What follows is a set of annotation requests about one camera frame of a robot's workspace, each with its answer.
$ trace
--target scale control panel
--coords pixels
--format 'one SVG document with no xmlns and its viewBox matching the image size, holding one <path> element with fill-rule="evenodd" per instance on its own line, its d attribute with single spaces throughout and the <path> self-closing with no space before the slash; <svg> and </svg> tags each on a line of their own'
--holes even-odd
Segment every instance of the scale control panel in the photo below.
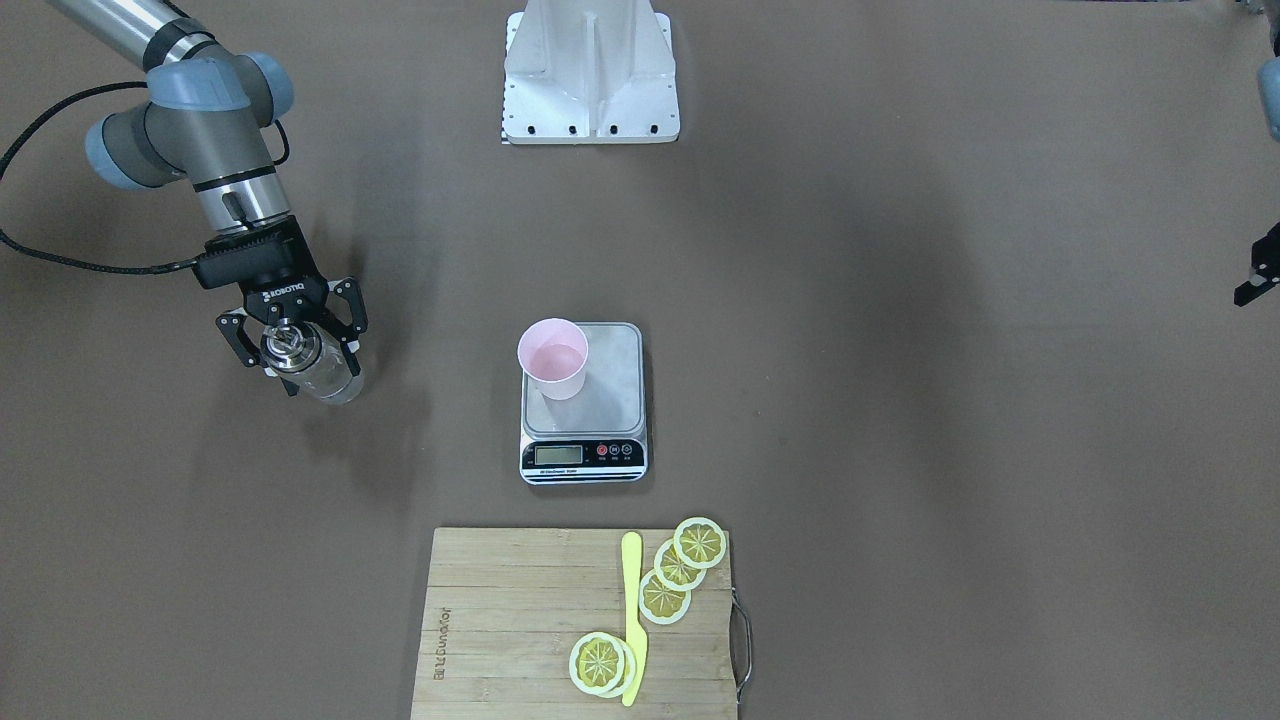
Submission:
<svg viewBox="0 0 1280 720">
<path fill-rule="evenodd" d="M 635 480 L 645 470 L 645 448 L 631 438 L 535 441 L 520 456 L 520 474 L 534 484 Z"/>
</svg>

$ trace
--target digital kitchen scale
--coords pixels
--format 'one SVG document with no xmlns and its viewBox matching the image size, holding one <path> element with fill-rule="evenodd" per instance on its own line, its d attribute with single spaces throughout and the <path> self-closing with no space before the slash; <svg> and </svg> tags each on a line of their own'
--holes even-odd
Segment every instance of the digital kitchen scale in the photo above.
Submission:
<svg viewBox="0 0 1280 720">
<path fill-rule="evenodd" d="M 577 395 L 548 400 L 522 374 L 520 477 L 532 486 L 637 480 L 649 469 L 640 329 L 576 324 L 588 342 Z"/>
</svg>

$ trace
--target metal handle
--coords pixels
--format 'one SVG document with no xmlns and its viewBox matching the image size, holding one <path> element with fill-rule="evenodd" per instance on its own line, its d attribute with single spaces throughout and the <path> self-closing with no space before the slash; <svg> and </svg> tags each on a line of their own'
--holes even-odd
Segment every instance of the metal handle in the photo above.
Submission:
<svg viewBox="0 0 1280 720">
<path fill-rule="evenodd" d="M 728 634 L 730 669 L 733 671 L 733 682 L 737 683 L 737 703 L 742 705 L 742 691 L 746 689 L 746 684 L 751 682 L 751 671 L 755 669 L 755 660 L 753 657 L 754 656 L 755 643 L 754 643 L 754 641 L 751 641 L 751 616 L 748 615 L 746 614 L 746 609 L 742 607 L 742 600 L 740 597 L 737 597 L 737 588 L 736 587 L 730 588 L 730 597 L 732 598 L 732 602 L 733 602 L 733 606 L 730 610 L 730 621 L 732 623 L 732 618 L 733 618 L 735 612 L 737 615 L 740 615 L 742 618 L 742 630 L 744 630 L 744 634 L 746 635 L 746 648 L 745 648 L 745 652 L 746 652 L 746 673 L 744 673 L 742 676 L 739 678 L 737 676 L 737 662 L 735 662 L 735 660 L 737 657 L 737 652 L 735 652 L 737 646 L 733 643 L 733 633 L 730 632 L 730 634 Z"/>
</svg>

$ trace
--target gray table surface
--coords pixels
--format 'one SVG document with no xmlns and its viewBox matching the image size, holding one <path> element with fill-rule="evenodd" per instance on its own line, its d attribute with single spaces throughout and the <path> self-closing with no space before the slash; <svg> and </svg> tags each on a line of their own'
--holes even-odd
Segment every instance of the gray table surface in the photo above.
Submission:
<svg viewBox="0 0 1280 720">
<path fill-rule="evenodd" d="M 372 318 L 353 405 L 241 368 L 188 274 L 0 255 L 0 716 L 406 719 L 431 530 L 733 534 L 741 717 L 1280 716 L 1280 219 L 1228 0 L 663 1 L 680 142 L 498 143 L 516 1 L 183 8 L 297 85 L 282 169 Z M 0 136 L 140 77 L 0 6 Z M 60 117 L 0 188 L 32 245 L 209 237 Z M 515 471 L 515 345 L 627 320 L 654 466 Z"/>
</svg>

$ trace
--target cutting board handle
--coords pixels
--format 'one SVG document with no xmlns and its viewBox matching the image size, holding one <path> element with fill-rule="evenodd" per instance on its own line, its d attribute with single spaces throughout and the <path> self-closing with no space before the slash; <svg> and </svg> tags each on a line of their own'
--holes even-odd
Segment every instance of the cutting board handle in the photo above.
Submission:
<svg viewBox="0 0 1280 720">
<path fill-rule="evenodd" d="M 730 633 L 728 633 L 728 659 L 730 665 L 733 669 L 733 682 L 737 683 L 737 703 L 742 705 L 742 691 L 746 689 L 746 684 L 751 682 L 751 671 L 755 669 L 754 648 L 755 643 L 751 641 L 751 616 L 746 614 L 746 609 L 742 607 L 742 598 L 737 596 L 737 588 L 730 588 L 730 597 L 733 600 L 733 607 L 730 610 Z M 737 676 L 737 667 L 741 665 L 737 661 L 737 643 L 733 642 L 733 615 L 742 619 L 742 637 L 745 641 L 742 652 L 746 655 L 744 659 L 746 667 L 742 671 L 742 676 Z"/>
</svg>

